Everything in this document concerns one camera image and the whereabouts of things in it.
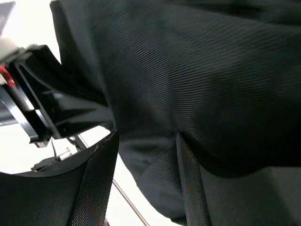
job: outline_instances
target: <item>metal rod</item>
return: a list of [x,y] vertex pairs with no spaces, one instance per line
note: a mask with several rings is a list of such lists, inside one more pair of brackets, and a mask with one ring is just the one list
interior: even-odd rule
[[80,139],[80,141],[83,143],[83,145],[86,146],[86,148],[89,147],[89,145],[85,142],[84,138],[80,134],[78,134],[77,137]]
[[123,196],[123,198],[126,200],[126,202],[130,205],[130,207],[135,212],[135,214],[137,215],[137,217],[139,217],[139,219],[142,221],[142,223],[145,226],[150,226],[147,223],[147,221],[145,220],[145,218],[141,215],[141,213],[139,212],[139,210],[135,207],[135,205],[131,202],[131,200],[128,198],[128,196],[125,194],[125,192],[121,189],[121,187],[118,185],[118,183],[114,179],[113,179],[113,184],[117,188],[117,190],[119,191],[119,193]]

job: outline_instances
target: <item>black mesh panel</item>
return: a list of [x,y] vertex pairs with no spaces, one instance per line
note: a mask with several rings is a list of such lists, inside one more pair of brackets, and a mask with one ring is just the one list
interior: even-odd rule
[[188,226],[209,226],[210,218],[198,161],[179,134],[177,152]]
[[79,189],[71,226],[102,226],[108,205],[119,140],[110,135],[89,160]]

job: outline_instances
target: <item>black plastic bracket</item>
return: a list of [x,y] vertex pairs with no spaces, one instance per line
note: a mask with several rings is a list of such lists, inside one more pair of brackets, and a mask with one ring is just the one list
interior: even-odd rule
[[13,80],[0,87],[0,99],[38,147],[111,126],[105,97],[76,82],[46,45],[21,48],[0,65]]

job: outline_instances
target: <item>black mesh fabric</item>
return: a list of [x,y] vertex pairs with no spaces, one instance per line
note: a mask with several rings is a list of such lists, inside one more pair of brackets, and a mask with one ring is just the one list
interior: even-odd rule
[[188,226],[209,226],[205,191],[198,161],[186,146],[181,134],[177,136],[177,154]]
[[104,138],[103,146],[88,161],[79,188],[71,226],[102,226],[111,190],[119,139],[116,134]]
[[41,171],[0,173],[0,225],[102,226],[118,145],[112,133]]
[[[76,44],[61,50],[81,55],[75,63],[89,68],[81,76],[111,107],[122,160],[171,219],[185,217],[178,132],[237,171],[298,159],[301,4],[234,2],[52,3],[54,18],[63,9]],[[56,26],[56,33],[65,31]],[[160,202],[162,194],[173,201]]]

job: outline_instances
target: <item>white part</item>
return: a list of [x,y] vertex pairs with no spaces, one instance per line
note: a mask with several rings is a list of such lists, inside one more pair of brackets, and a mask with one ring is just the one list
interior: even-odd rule
[[9,38],[0,38],[0,61],[18,49],[17,45]]
[[70,156],[72,156],[72,153],[70,152],[69,148],[66,147],[65,152],[60,155],[60,159],[62,161]]
[[0,74],[0,85],[4,85],[4,84],[7,84],[7,82],[4,79],[4,77],[2,76],[2,74]]

